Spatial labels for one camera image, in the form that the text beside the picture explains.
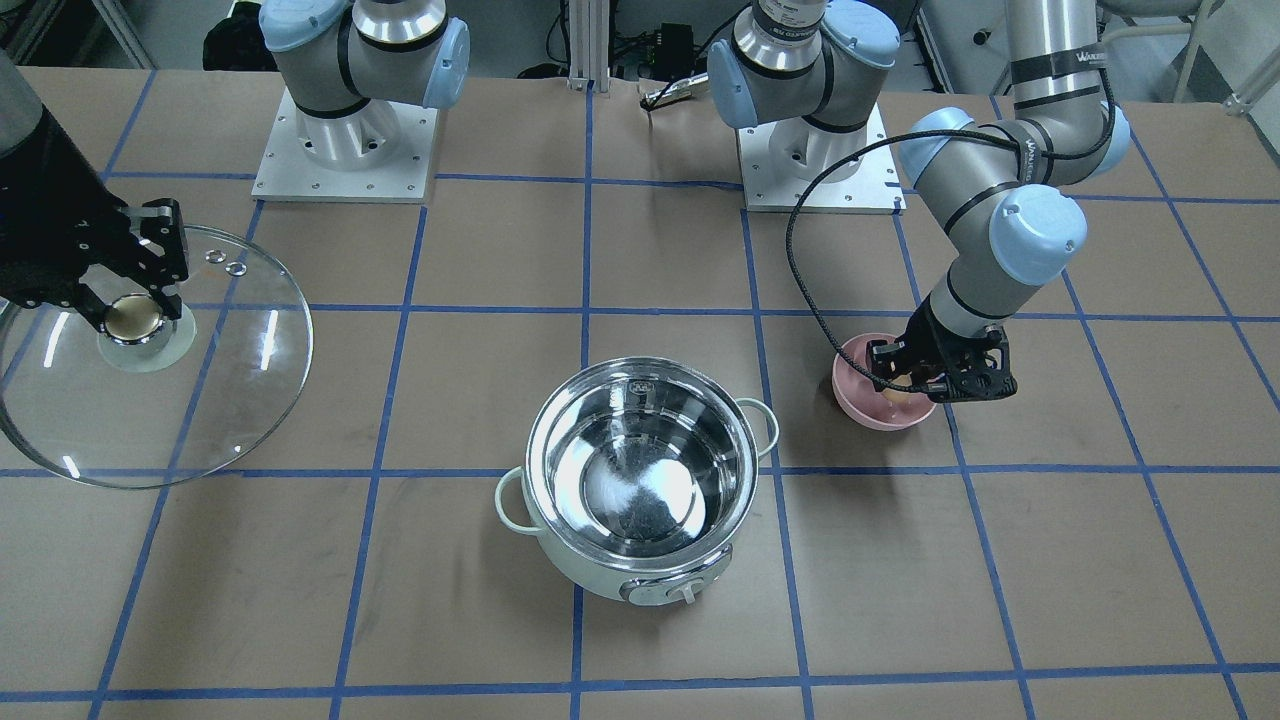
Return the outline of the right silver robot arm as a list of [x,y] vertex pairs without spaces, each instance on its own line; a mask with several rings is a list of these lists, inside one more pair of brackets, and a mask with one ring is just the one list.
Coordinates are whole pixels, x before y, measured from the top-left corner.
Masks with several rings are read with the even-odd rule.
[[[396,102],[443,110],[470,69],[470,28],[443,1],[266,1],[271,54],[315,164],[371,167],[396,133]],[[105,333],[113,311],[86,282],[95,266],[132,282],[166,320],[182,316],[187,225],[174,199],[115,196],[17,68],[3,59],[1,291],[52,305]]]

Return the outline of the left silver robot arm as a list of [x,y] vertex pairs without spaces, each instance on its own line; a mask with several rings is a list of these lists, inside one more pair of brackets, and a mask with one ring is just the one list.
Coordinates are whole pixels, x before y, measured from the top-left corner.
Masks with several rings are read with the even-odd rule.
[[1016,392],[1004,323],[1084,249],[1087,222],[1062,187],[1115,167],[1129,124],[1107,76],[1092,1],[1006,5],[1014,114],[980,124],[957,108],[873,141],[867,123],[893,67],[899,32],[861,1],[754,1],[707,69],[722,120],[776,123],[797,150],[804,204],[824,181],[896,145],[910,184],[956,258],[892,340],[840,357],[891,397],[937,404]]

